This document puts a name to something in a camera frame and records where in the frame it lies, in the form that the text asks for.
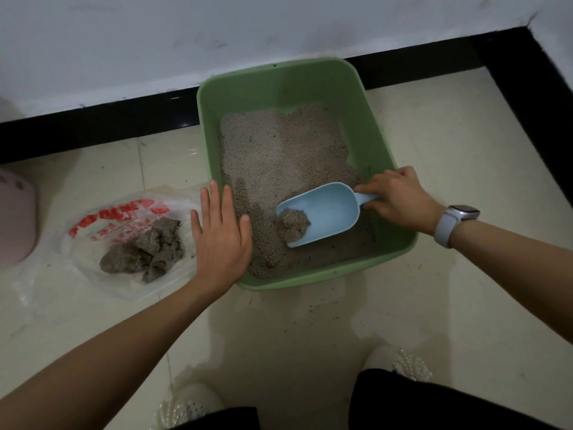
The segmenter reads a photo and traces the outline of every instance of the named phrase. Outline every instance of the green litter box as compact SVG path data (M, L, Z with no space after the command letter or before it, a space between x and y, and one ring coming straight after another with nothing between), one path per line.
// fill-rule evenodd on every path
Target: green litter box
M348 145L348 163L362 181L396 168L354 67L342 59L317 58L235 71L212 77L201 85L197 105L211 179L222 186L219 122L224 115L269 108L292 110L318 101L326 102L337 115ZM258 279L247 273L237 284L254 291L310 284L373 267L414 247L415 232L375 215L372 221L377 249L368 256L271 279Z

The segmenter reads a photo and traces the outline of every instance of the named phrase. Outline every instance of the watch face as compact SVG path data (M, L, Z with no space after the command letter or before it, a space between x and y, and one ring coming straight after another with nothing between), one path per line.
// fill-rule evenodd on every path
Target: watch face
M462 213L479 213L480 211L477 208L474 208L469 205L450 205L450 208L454 208Z

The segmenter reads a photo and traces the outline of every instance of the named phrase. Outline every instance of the white shoe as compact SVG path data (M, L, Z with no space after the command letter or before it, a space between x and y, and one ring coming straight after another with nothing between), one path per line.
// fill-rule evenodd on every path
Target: white shoe
M155 412L154 424L150 430L166 430L180 426L223 409L223 402L210 387L194 383L178 390L169 400L161 403Z
M432 372L421 358L390 345L378 346L369 354L362 369L369 368L394 371L416 382L428 382L432 378Z

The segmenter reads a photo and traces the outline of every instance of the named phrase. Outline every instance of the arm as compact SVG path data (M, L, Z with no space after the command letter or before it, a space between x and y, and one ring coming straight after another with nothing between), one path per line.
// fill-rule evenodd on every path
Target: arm
M246 271L248 216L237 226L230 187L222 204L201 190L203 227L191 212L197 274L181 289L74 348L0 401L6 429L98 429L119 412L169 347Z
M421 187L411 167L375 175L359 193L381 195L364 204L385 219L434 235L444 205ZM573 252L477 220L455 227L450 245L527 310L573 343Z

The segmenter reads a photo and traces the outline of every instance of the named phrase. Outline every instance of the watch strap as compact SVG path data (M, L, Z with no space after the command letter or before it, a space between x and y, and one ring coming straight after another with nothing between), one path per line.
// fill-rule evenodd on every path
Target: watch strap
M455 226L461 222L461 218L456 217L445 210L434 231L434 241L447 249L450 249L450 235Z

